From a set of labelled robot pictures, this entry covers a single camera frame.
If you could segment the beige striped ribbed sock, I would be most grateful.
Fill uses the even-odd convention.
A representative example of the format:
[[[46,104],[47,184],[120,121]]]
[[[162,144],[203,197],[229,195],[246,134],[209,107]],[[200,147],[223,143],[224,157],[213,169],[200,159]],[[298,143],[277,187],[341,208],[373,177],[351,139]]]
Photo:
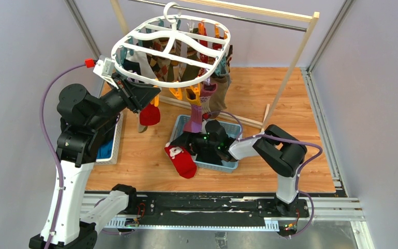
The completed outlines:
[[[144,133],[148,129],[148,126],[144,126],[140,122],[140,115],[137,115],[137,132]]]

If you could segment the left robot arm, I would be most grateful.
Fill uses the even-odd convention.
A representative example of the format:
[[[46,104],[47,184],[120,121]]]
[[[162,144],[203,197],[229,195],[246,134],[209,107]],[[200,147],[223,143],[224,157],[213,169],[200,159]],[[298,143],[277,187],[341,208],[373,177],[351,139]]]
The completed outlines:
[[[30,239],[29,248],[94,248],[99,233],[117,214],[138,209],[136,189],[117,184],[88,214],[80,214],[98,150],[114,130],[120,113],[124,109],[140,111],[160,93],[158,87],[130,81],[118,73],[113,78],[114,87],[100,98],[81,84],[68,85],[59,94],[62,132],[51,147],[55,190],[45,226]]]

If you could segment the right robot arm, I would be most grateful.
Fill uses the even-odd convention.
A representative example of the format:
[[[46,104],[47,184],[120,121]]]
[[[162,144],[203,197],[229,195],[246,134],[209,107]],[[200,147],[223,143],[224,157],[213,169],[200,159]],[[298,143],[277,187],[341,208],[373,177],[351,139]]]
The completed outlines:
[[[260,157],[277,174],[278,188],[271,207],[281,216],[296,213],[299,199],[299,169],[307,148],[277,125],[268,126],[251,137],[231,137],[218,121],[205,125],[205,132],[193,135],[187,151],[202,162],[238,162]]]

